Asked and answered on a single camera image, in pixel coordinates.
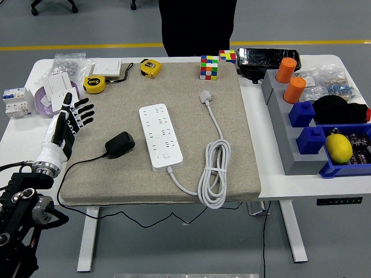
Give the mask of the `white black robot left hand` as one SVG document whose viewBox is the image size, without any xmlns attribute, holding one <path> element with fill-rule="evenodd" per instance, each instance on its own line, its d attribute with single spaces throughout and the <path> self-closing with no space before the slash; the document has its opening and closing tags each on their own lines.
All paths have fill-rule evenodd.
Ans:
<svg viewBox="0 0 371 278">
<path fill-rule="evenodd" d="M 52 121 L 42 141 L 42 151 L 32 163 L 32 172 L 57 177 L 62 165 L 72 155 L 75 136 L 81 128 L 93 121 L 94 105 L 88 98 L 72 102 L 72 94 L 67 93 L 61 109 Z"/>
</svg>

